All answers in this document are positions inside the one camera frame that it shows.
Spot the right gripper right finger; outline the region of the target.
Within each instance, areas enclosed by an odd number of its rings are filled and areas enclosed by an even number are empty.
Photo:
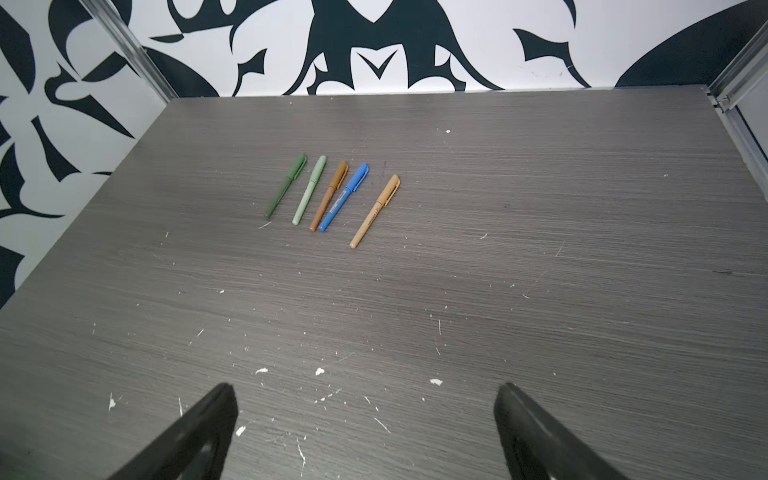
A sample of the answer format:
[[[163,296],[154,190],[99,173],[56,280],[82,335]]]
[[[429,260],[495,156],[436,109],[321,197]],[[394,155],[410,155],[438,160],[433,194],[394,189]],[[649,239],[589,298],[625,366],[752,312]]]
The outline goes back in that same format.
[[[513,479],[625,477],[512,383],[499,387],[494,420]]]

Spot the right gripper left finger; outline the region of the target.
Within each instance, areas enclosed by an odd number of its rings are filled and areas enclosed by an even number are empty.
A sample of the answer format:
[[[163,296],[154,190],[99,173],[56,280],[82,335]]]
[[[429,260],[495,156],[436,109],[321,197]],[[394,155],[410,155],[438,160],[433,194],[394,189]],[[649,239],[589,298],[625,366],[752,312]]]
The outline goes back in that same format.
[[[219,479],[238,417],[234,387],[220,383],[113,479]]]

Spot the tan pen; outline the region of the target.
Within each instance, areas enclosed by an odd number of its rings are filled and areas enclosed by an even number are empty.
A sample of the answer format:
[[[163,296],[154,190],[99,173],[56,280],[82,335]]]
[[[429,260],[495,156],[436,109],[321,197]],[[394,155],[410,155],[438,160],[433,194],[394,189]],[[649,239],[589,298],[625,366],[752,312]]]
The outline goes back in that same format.
[[[328,208],[330,201],[332,200],[336,190],[339,188],[339,185],[346,177],[348,170],[349,170],[349,164],[346,161],[342,161],[339,164],[338,168],[336,169],[332,177],[332,180],[329,184],[329,187],[326,190],[326,193],[324,194],[320,202],[320,205],[315,213],[315,216],[310,224],[310,230],[312,232],[315,232],[318,229],[319,224],[323,219],[323,216]]]
[[[389,204],[395,192],[399,188],[400,184],[401,184],[401,180],[399,176],[393,175],[389,180],[389,182],[387,183],[387,185],[385,186],[385,188],[383,189],[383,191],[381,192],[381,194],[379,195],[379,197],[377,198],[377,200],[374,202],[373,207],[371,208],[367,217],[363,221],[362,225],[360,226],[360,228],[352,238],[350,242],[350,247],[352,249],[355,249],[360,244],[360,242],[362,241],[362,239],[364,238],[364,236],[366,235],[366,233],[374,223],[375,219],[377,218],[381,210]]]

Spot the green pen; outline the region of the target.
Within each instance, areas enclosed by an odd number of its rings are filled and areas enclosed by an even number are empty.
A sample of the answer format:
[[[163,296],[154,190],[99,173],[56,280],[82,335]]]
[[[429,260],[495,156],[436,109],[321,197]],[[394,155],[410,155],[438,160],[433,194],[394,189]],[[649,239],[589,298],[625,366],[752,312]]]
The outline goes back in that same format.
[[[286,177],[283,180],[282,185],[279,187],[275,198],[271,201],[269,206],[264,211],[264,216],[266,218],[271,218],[273,216],[275,210],[277,209],[278,205],[280,204],[283,197],[287,193],[288,189],[290,188],[292,183],[297,179],[302,169],[306,165],[306,162],[307,162],[307,156],[304,153],[302,153],[290,165],[288,173],[286,174]]]
[[[313,195],[313,192],[325,168],[326,163],[327,163],[327,157],[325,155],[321,155],[318,161],[316,162],[315,166],[313,167],[307,187],[302,195],[302,198],[297,206],[297,209],[292,219],[292,224],[294,226],[297,226],[301,222],[303,215],[305,213],[305,210],[309,204],[309,201]]]

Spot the blue pen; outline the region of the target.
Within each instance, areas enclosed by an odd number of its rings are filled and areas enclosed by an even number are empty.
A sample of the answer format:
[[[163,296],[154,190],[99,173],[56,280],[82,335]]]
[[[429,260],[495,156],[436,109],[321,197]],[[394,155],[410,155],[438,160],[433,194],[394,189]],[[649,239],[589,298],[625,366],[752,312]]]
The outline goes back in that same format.
[[[356,170],[353,177],[350,179],[346,187],[343,189],[342,193],[339,195],[331,209],[327,212],[323,220],[321,221],[319,225],[319,230],[321,232],[324,232],[328,226],[333,221],[334,217],[338,214],[340,209],[343,207],[346,200],[358,190],[359,186],[362,184],[364,179],[369,173],[369,166],[367,163],[362,163],[359,168]]]

